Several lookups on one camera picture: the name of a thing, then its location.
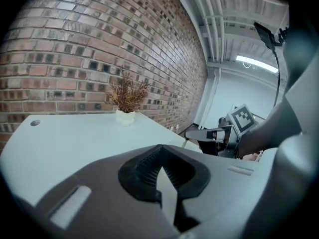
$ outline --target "table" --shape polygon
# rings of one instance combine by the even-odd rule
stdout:
[[[30,124],[39,120],[40,124]],[[35,206],[55,185],[85,165],[155,144],[181,147],[184,138],[143,114],[123,127],[115,114],[31,115],[19,126],[0,156],[11,191]],[[201,152],[187,142],[185,148]]]

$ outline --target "white ceiling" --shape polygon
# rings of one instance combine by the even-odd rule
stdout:
[[[277,67],[272,52],[260,40],[253,23],[270,29],[275,36],[279,28],[288,26],[288,7],[263,0],[180,0],[200,38],[208,67],[220,67],[251,73],[275,84],[277,77],[269,71],[246,69],[236,62],[243,55]],[[287,68],[282,47],[277,47],[282,84],[287,80]]]

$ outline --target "brown foliage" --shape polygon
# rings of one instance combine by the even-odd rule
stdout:
[[[148,95],[149,84],[142,81],[135,86],[130,74],[121,66],[122,78],[111,85],[112,91],[109,93],[111,103],[119,110],[130,113],[138,110],[144,98]]]

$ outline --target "ceiling light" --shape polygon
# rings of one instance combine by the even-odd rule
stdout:
[[[238,61],[242,61],[242,62],[246,62],[246,63],[250,63],[250,64],[253,64],[253,65],[256,65],[256,66],[259,66],[259,67],[262,67],[264,69],[267,69],[273,73],[277,73],[278,72],[278,69],[273,67],[273,66],[270,66],[270,65],[267,65],[263,62],[260,62],[258,60],[255,60],[255,59],[252,59],[252,58],[247,58],[247,57],[243,57],[243,56],[237,56],[236,60]]]

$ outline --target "flower pot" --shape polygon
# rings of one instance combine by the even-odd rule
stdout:
[[[129,126],[134,122],[135,112],[125,113],[120,110],[115,111],[116,122],[122,126]]]

